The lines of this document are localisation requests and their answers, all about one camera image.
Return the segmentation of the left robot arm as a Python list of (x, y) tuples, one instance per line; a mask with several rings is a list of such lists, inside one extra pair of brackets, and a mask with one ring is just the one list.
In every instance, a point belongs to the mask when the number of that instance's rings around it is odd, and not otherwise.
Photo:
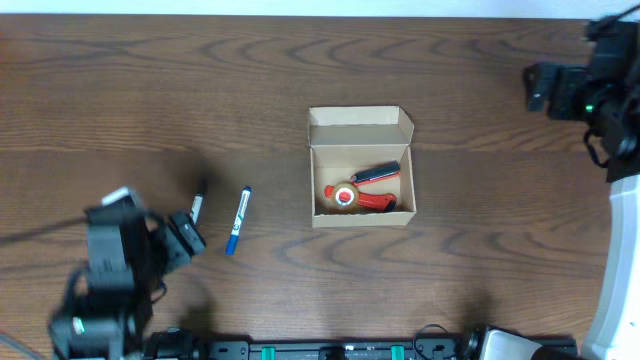
[(124, 359), (144, 350), (153, 294), (165, 275), (191, 263), (206, 242), (190, 214), (163, 218), (111, 204), (85, 210), (88, 262), (69, 276), (49, 322), (55, 359)]

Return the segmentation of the red utility knife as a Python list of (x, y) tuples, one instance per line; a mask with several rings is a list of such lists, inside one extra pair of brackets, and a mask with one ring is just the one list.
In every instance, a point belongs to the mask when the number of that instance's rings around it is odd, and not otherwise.
[[(329, 200), (329, 202), (334, 207), (335, 205), (330, 200), (330, 193), (335, 186), (327, 185), (323, 190), (324, 196)], [(376, 194), (363, 193), (359, 191), (358, 205), (355, 209), (365, 208), (365, 209), (373, 210), (377, 212), (389, 212), (395, 207), (396, 202), (397, 202), (397, 198), (392, 193), (376, 195)]]

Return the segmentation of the yellow tape roll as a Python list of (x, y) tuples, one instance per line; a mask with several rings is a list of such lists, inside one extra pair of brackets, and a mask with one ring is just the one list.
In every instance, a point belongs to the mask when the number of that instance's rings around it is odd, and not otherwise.
[(358, 205), (359, 191), (350, 183), (340, 183), (331, 190), (330, 200), (338, 210), (353, 210)]

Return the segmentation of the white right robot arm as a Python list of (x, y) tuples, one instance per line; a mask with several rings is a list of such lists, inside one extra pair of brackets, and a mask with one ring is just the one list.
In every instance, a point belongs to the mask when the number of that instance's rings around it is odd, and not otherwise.
[(528, 110), (585, 123), (583, 142), (599, 138), (607, 155), (600, 159), (587, 148), (607, 172), (612, 225), (598, 307), (579, 359), (639, 356), (639, 24), (629, 14), (586, 25), (594, 45), (587, 64), (540, 62), (523, 71)]

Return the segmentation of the black marker pen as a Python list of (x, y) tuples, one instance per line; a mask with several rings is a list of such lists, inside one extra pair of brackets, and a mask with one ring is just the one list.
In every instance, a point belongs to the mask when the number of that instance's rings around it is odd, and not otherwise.
[(198, 219), (203, 207), (203, 203), (204, 203), (204, 197), (207, 192), (207, 188), (208, 188), (207, 181), (202, 180), (199, 183), (196, 194), (194, 196), (194, 200), (192, 202), (191, 212), (190, 212), (190, 217), (194, 224), (198, 222)]

